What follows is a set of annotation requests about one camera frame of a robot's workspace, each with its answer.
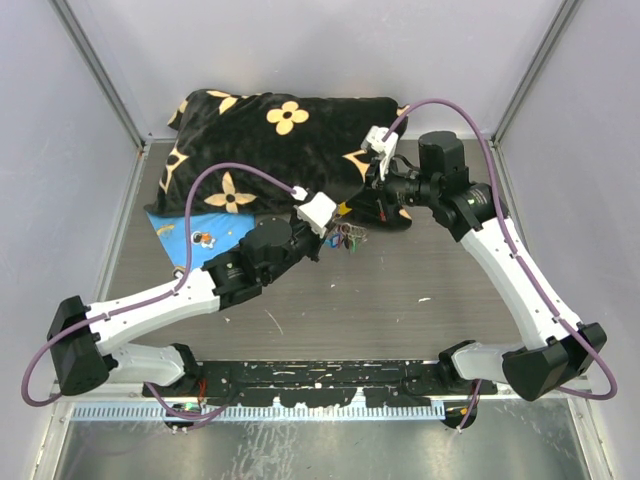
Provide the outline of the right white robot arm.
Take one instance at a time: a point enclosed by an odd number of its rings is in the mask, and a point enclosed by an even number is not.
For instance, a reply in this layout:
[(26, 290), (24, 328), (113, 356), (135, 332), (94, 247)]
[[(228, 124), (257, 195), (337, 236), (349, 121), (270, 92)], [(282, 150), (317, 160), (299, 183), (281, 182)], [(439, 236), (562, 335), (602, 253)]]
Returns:
[(428, 208), (475, 259), (500, 294), (518, 332), (515, 344), (467, 340), (439, 355), (438, 379), (459, 394), (474, 380), (503, 383), (534, 401), (586, 373), (607, 342), (603, 327), (584, 323), (544, 278), (491, 185), (471, 180), (461, 140), (436, 131), (418, 140), (420, 165), (397, 169), (398, 136), (372, 127), (362, 143), (371, 154), (368, 187), (404, 206)]

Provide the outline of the black floral plush pillow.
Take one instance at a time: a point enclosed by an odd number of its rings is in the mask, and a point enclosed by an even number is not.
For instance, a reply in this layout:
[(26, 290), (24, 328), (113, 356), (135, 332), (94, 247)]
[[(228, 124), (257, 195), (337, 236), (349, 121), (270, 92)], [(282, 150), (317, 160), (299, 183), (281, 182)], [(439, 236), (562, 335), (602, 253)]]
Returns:
[[(350, 223), (404, 231), (412, 219), (399, 207), (398, 225), (370, 225), (363, 215), (365, 173), (371, 155), (361, 148), (372, 126), (388, 127), (402, 109), (389, 97), (299, 98), (283, 93), (234, 95), (214, 89), (191, 92), (168, 121), (176, 131), (155, 200), (147, 212), (177, 217), (189, 208), (198, 214), (265, 215), (287, 213), (292, 196), (261, 177), (241, 170), (257, 168), (289, 186), (321, 191), (345, 202)], [(196, 178), (211, 173), (186, 203)]]

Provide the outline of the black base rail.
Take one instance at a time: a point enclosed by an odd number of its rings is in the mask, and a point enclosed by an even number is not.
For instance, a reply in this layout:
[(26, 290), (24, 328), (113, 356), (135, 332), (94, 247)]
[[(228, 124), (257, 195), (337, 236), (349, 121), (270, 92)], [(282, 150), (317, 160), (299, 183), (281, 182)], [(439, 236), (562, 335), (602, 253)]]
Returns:
[(429, 406), (436, 396), (470, 396), (476, 383), (444, 378), (423, 360), (205, 361), (156, 391), (163, 398), (201, 397), (211, 405), (344, 407), (358, 392), (365, 406)]

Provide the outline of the blue tagged key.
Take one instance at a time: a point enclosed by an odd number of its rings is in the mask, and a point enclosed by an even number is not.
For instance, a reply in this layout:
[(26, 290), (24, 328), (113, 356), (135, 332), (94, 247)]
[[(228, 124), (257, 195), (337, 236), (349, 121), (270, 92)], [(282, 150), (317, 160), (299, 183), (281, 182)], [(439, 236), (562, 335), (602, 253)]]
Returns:
[(341, 245), (341, 237), (339, 235), (333, 235), (326, 241), (326, 244), (330, 248), (338, 248)]

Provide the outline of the blue cartoon cloth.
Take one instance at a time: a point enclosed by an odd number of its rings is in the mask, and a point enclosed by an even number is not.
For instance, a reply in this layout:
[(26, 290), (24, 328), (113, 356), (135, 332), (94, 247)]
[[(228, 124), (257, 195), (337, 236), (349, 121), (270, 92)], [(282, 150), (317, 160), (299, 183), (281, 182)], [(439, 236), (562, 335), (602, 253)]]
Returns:
[(244, 214), (211, 213), (190, 217), (190, 234), (185, 234), (183, 217), (147, 214), (162, 247), (175, 267), (185, 267), (186, 242), (192, 252), (191, 268), (200, 268), (215, 256), (235, 247), (255, 226), (255, 217)]

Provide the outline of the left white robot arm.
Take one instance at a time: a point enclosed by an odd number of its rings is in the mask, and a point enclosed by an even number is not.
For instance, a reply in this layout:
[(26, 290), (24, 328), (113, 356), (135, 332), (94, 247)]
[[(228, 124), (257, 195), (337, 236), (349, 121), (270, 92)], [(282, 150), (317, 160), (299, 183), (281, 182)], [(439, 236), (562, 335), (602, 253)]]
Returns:
[(144, 350), (135, 339), (258, 297), (302, 259), (317, 261), (333, 225), (298, 217), (262, 220), (235, 247), (177, 280), (108, 302), (61, 301), (47, 333), (61, 394), (90, 392), (130, 370), (143, 382), (191, 395), (200, 384), (193, 354), (178, 344)]

